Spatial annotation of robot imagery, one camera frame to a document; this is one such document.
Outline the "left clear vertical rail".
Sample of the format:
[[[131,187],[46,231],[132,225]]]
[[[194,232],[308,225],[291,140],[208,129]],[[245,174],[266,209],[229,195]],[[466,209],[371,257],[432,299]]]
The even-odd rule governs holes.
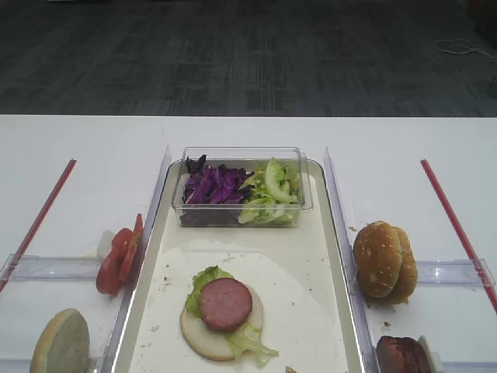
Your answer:
[[[155,219],[161,203],[167,172],[171,161],[172,155],[170,147],[169,145],[167,145],[165,147],[165,153],[162,159],[157,182],[155,184],[155,190],[148,208],[147,217],[145,219],[144,232],[137,246],[137,253],[131,266],[130,277],[123,289],[123,298],[120,303],[119,312],[117,313],[113,331],[111,333],[109,343],[104,350],[104,354],[99,359],[97,364],[96,372],[98,373],[115,371],[118,354],[123,342],[123,335],[125,333],[128,319],[130,317],[130,310],[134,302],[137,283],[140,279],[144,259],[147,254],[148,245],[155,225]]]

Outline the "red straw strip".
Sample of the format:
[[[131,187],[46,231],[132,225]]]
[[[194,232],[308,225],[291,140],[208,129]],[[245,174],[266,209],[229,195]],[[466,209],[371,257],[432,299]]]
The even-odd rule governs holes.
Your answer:
[[[58,181],[56,182],[54,188],[50,192],[50,195],[46,199],[46,201],[43,204],[43,207],[40,209],[40,212],[36,216],[35,220],[33,221],[32,225],[30,226],[30,229],[26,233],[24,239],[22,240],[21,244],[19,245],[19,248],[13,253],[12,258],[7,261],[7,263],[4,266],[4,270],[1,275],[1,287],[0,290],[3,291],[7,283],[9,282],[10,277],[12,276],[12,273],[14,269],[18,266],[20,260],[23,258],[24,253],[26,252],[27,248],[29,247],[30,243],[32,242],[35,234],[37,233],[39,227],[43,223],[43,220],[45,219],[48,211],[50,210],[51,206],[53,205],[54,201],[56,200],[58,194],[61,192],[62,187],[64,186],[65,182],[67,181],[68,177],[71,175],[71,172],[73,168],[75,167],[77,161],[75,159],[71,159],[68,164],[66,165],[63,173],[59,177]]]
[[[474,250],[470,239],[468,238],[465,230],[463,229],[463,226],[461,225],[455,211],[453,210],[442,186],[440,185],[438,179],[436,178],[436,175],[431,168],[429,162],[427,159],[422,159],[420,161],[422,168],[424,169],[433,189],[436,192],[436,195],[438,199],[440,200],[440,203],[443,206],[443,209],[445,210],[447,217],[450,220],[450,223],[452,224],[454,231],[457,234],[457,237],[459,238],[461,245],[464,247],[464,251],[467,254],[468,259],[473,263],[475,272],[479,276],[481,283],[483,284],[483,287],[485,289],[485,293],[487,294],[487,297],[489,301],[492,304],[492,307],[494,310],[496,310],[496,291],[495,291],[495,286],[492,285],[491,279],[490,279],[490,272],[489,270],[486,270],[483,265],[483,261],[478,258],[478,255],[476,251]]]

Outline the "white pusher block patty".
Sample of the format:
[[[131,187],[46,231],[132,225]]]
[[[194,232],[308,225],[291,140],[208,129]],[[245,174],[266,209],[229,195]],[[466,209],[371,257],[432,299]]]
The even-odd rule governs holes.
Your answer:
[[[432,352],[434,350],[431,349],[431,347],[429,346],[429,343],[428,343],[428,340],[423,336],[421,335],[419,338],[418,338],[418,343],[422,346],[422,349],[424,350],[425,352],[425,355],[426,355],[426,360],[428,362],[428,359],[427,359],[427,354],[429,352]]]

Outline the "round sausage meat patty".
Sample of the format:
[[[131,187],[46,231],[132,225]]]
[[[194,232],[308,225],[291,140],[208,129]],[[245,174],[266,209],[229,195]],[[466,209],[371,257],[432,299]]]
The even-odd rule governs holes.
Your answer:
[[[238,329],[252,312],[249,289],[234,278],[220,278],[200,292],[201,319],[214,331],[230,333]]]

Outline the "upright bun slice left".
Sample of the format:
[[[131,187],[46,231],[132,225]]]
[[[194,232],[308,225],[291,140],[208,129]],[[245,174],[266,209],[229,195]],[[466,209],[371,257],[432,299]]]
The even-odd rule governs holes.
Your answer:
[[[40,334],[30,372],[87,372],[89,345],[89,328],[83,315],[77,309],[64,309]]]

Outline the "rear meat patty slice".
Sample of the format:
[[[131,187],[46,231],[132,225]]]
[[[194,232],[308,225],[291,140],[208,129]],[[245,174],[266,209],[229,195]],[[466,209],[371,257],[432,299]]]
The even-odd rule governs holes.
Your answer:
[[[430,373],[431,367],[422,345],[416,340],[413,340],[411,345],[412,354],[414,356],[411,372]]]

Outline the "front sesame bun top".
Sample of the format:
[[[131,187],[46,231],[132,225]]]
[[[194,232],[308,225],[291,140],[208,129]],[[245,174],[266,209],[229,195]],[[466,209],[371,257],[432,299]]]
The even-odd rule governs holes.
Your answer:
[[[362,228],[353,243],[353,257],[365,295],[385,298],[393,291],[401,270],[401,243],[391,225],[375,221]]]

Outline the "shredded green lettuce pile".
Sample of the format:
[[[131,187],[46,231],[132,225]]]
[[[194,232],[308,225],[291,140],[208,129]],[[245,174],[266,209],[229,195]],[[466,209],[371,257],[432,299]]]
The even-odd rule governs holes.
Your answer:
[[[276,159],[260,164],[243,184],[250,194],[238,216],[242,225],[296,225],[300,202],[301,177],[291,166]]]

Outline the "right red straw strip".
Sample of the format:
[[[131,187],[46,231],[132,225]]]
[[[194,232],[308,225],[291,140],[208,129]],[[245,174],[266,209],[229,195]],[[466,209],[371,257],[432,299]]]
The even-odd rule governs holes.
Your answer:
[[[442,186],[440,185],[438,179],[436,178],[436,175],[431,168],[429,162],[427,159],[422,159],[420,161],[422,168],[424,169],[433,189],[436,192],[436,195],[438,199],[440,200],[440,203],[443,206],[443,209],[445,210],[447,217],[450,220],[450,223],[452,224],[454,231],[457,234],[457,237],[459,238],[461,245],[464,247],[464,251],[467,254],[468,259],[473,263],[475,272],[479,276],[481,283],[483,284],[483,287],[485,289],[485,293],[487,294],[487,297],[489,301],[492,304],[492,307],[494,310],[496,310],[496,291],[495,291],[495,286],[492,285],[491,279],[490,279],[490,272],[489,270],[486,270],[483,265],[483,261],[478,258],[478,255],[476,251],[474,250],[470,239],[468,238],[465,230],[463,229],[463,226],[461,225],[455,211],[453,210]]]

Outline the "white pusher block tomato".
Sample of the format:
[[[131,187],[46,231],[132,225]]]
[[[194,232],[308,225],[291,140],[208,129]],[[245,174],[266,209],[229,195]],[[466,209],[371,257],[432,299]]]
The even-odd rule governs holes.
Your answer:
[[[115,234],[109,230],[105,230],[103,232],[96,249],[96,258],[99,262],[104,261],[104,259],[110,254],[114,236]]]

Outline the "white rectangular metal tray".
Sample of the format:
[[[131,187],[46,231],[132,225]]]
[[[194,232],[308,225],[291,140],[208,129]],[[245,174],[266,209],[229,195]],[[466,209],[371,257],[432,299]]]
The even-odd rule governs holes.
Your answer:
[[[252,354],[211,361],[182,336],[179,317],[192,279],[209,266],[261,298],[262,341],[279,353],[265,371],[361,371],[325,174],[314,161],[308,172],[314,206],[301,213],[297,227],[184,228],[171,206],[179,164],[170,165],[116,371],[258,371]]]

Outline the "clear plastic salad container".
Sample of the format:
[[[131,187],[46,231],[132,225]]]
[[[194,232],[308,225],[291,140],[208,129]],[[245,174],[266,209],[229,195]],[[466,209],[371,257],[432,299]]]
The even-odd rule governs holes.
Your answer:
[[[313,207],[296,147],[187,147],[172,209],[184,227],[294,227]]]

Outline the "rear sesame bun top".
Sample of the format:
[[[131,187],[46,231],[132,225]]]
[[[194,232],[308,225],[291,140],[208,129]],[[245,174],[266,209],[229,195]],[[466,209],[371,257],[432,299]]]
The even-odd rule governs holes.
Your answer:
[[[418,280],[418,269],[407,233],[399,227],[394,226],[393,229],[401,244],[401,269],[398,280],[385,301],[391,305],[399,305],[408,303],[409,297],[414,292]]]

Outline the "clear right bun holder rail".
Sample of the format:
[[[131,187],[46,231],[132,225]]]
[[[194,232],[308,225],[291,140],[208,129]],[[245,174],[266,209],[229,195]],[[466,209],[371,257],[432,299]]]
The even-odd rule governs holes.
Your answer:
[[[496,282],[483,259],[418,261],[417,285],[465,288],[494,287]]]

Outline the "left red straw strip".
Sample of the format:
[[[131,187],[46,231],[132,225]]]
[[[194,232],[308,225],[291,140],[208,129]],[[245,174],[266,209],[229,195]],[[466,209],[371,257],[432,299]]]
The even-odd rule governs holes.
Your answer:
[[[68,164],[66,165],[63,173],[59,177],[58,181],[56,182],[54,188],[50,192],[50,195],[46,199],[46,201],[43,204],[43,207],[40,209],[40,212],[36,216],[35,220],[33,221],[32,225],[30,226],[30,229],[26,233],[24,239],[22,240],[21,244],[19,245],[19,248],[13,253],[12,258],[7,261],[7,263],[4,266],[4,270],[1,275],[1,287],[0,290],[3,291],[7,283],[9,282],[10,277],[12,276],[12,273],[14,269],[18,266],[20,260],[23,258],[24,253],[26,252],[27,248],[29,247],[30,243],[32,242],[35,234],[37,233],[39,227],[43,223],[43,220],[45,219],[48,211],[50,210],[51,206],[53,205],[54,201],[56,200],[58,194],[61,192],[62,187],[64,186],[65,182],[67,181],[68,177],[71,175],[71,172],[73,168],[75,167],[77,161],[75,159],[71,159]]]

